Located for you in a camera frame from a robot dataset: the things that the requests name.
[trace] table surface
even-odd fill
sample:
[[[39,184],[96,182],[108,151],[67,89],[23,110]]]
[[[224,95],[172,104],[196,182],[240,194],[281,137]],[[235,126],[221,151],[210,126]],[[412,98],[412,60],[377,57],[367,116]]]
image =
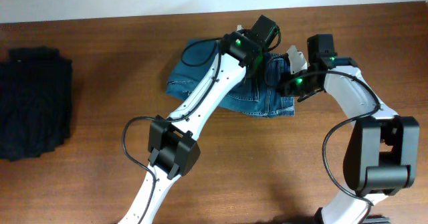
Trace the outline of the table surface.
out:
[[[395,3],[233,13],[121,17],[0,25],[6,49],[46,45],[73,60],[72,137],[54,152],[0,161],[0,222],[115,223],[145,173],[122,152],[120,135],[139,115],[167,116],[181,102],[167,78],[190,38],[251,27],[264,14],[281,27],[284,53],[333,33],[336,51],[352,56],[365,80],[402,116],[420,123],[417,178],[372,214],[393,223],[428,221],[428,14],[425,3]],[[271,223],[313,216],[338,189],[322,165],[325,134],[345,116],[328,94],[296,104],[294,117],[252,118],[216,109],[198,141],[201,156],[169,191],[155,223]],[[148,158],[148,122],[129,130],[128,150]],[[352,129],[329,142],[332,172]]]

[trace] blue fabric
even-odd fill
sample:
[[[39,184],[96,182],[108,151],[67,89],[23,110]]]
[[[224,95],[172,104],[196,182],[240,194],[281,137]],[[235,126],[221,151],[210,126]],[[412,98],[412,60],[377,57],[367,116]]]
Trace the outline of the blue fabric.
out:
[[[198,40],[192,39],[187,45],[195,41]],[[207,59],[213,47],[214,42],[197,44],[185,53],[183,59],[189,64],[200,63]],[[265,63],[275,55],[267,53]],[[215,54],[204,66],[193,68],[179,61],[168,78],[167,94],[185,100],[208,72],[214,57]],[[274,60],[268,66],[264,64],[261,68],[264,66],[269,85],[275,85],[281,73],[290,71],[283,59]],[[294,116],[294,98],[281,97],[273,88],[266,86],[263,73],[236,85],[219,106],[255,117]]]

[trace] robotic arm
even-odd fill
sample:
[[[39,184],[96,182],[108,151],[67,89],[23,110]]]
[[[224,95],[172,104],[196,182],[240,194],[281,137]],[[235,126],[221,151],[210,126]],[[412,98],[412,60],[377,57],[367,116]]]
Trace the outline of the robotic arm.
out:
[[[166,120],[157,116],[152,121],[148,168],[156,181],[152,181],[150,173],[146,174],[131,208],[119,224],[152,223],[169,189],[196,163],[200,155],[197,139],[208,117],[230,89],[256,73],[263,53],[270,50],[269,45],[278,33],[279,27],[261,16],[251,30],[225,35],[220,41],[220,53],[193,93]],[[374,114],[352,122],[354,131],[344,158],[344,188],[374,205],[399,189],[410,187],[415,179],[419,141],[416,120],[398,116],[377,96],[375,100],[359,84],[365,81],[356,63],[351,58],[337,57],[331,35],[309,38],[308,49],[309,68],[296,48],[287,52],[285,58],[292,73],[282,76],[277,87],[283,96],[299,96],[300,102],[324,90],[336,99],[349,118],[372,111],[377,103],[380,105]],[[393,145],[391,153],[380,153],[380,140]],[[317,211],[315,220],[323,224],[361,223],[370,208],[364,199],[340,191],[330,204]]]

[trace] black cloth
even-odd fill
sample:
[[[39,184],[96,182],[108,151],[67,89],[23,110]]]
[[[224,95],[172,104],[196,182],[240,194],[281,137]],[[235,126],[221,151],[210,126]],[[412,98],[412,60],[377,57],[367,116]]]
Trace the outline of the black cloth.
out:
[[[72,61],[47,47],[9,55],[0,63],[0,158],[37,157],[70,137]]]

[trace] denim shorts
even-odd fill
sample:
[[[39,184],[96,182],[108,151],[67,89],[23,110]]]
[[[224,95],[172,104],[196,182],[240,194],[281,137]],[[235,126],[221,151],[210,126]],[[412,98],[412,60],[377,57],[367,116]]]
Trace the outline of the denim shorts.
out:
[[[198,41],[190,40],[187,45]],[[214,47],[214,42],[205,42],[191,47],[183,56],[183,59],[189,64],[197,64],[207,59]],[[175,69],[168,78],[167,94],[180,100],[185,100],[198,83],[203,79],[214,57],[207,64],[200,67],[189,67],[179,61]],[[277,54],[265,54],[264,62]],[[269,85],[276,85],[281,73],[289,72],[290,66],[282,58],[274,60],[268,66],[262,65],[264,71],[253,78],[248,78],[237,84],[219,106],[228,110],[241,112],[254,117],[274,118],[277,116],[294,116],[294,98],[281,97],[273,88],[265,83],[264,74],[266,74]]]

